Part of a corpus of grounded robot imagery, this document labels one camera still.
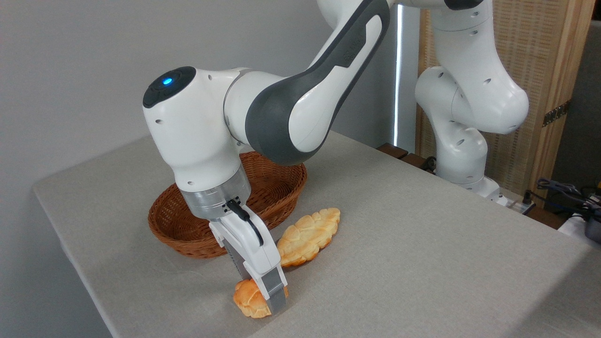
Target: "wooden block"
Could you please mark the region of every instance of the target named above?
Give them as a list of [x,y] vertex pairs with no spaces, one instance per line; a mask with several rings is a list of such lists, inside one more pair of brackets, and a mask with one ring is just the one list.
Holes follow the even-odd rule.
[[539,221],[544,225],[551,227],[555,230],[559,229],[564,222],[566,222],[565,217],[560,217],[558,215],[553,214],[547,210],[544,210],[541,207],[535,206],[532,208],[526,216],[532,218],[533,220]]
[[408,154],[407,156],[401,158],[401,161],[418,168],[423,168],[426,164],[426,159],[416,154]]
[[384,154],[389,154],[390,156],[398,159],[407,156],[407,154],[409,153],[407,150],[395,147],[390,143],[382,144],[377,149],[383,152]]

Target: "bread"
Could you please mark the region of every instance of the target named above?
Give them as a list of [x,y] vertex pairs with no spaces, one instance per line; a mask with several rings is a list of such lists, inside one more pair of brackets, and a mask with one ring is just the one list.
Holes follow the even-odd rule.
[[330,244],[338,231],[339,222],[340,210],[335,207],[301,217],[286,229],[278,242],[282,267],[301,265],[313,260],[319,250]]
[[[288,288],[285,286],[284,294],[288,297]],[[243,280],[236,284],[234,303],[247,317],[263,318],[271,315],[267,301],[263,298],[261,290],[252,279]]]

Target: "metal hinge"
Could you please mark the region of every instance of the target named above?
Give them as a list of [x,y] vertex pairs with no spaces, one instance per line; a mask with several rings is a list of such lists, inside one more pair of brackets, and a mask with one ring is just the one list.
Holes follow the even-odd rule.
[[568,100],[568,102],[545,114],[545,119],[543,120],[543,127],[548,126],[549,124],[553,123],[553,121],[557,120],[563,115],[566,115],[567,111],[570,109],[571,102],[572,100]]

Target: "wicker panel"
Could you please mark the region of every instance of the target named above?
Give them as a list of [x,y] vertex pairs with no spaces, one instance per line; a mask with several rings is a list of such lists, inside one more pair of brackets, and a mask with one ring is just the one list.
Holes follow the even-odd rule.
[[[544,115],[570,98],[582,53],[573,40],[584,35],[588,25],[579,17],[592,11],[592,0],[494,0],[495,40],[499,57],[508,73],[527,93],[530,100],[528,118],[510,135],[484,133],[489,145],[486,175],[502,188],[521,193],[529,187],[533,166],[540,157]],[[585,8],[575,11],[579,5]],[[422,11],[420,73],[437,66],[429,11]],[[560,56],[568,61],[559,63]],[[557,97],[556,91],[564,94]],[[420,109],[417,123],[417,152],[434,156],[436,143],[428,118]]]

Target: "leaf-shaped bread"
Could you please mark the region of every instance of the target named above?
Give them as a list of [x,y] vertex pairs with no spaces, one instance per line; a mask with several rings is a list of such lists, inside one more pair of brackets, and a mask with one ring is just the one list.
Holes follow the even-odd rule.
[[278,242],[282,267],[313,260],[319,250],[330,244],[332,236],[338,231],[339,222],[340,210],[331,207],[303,216],[288,227]]

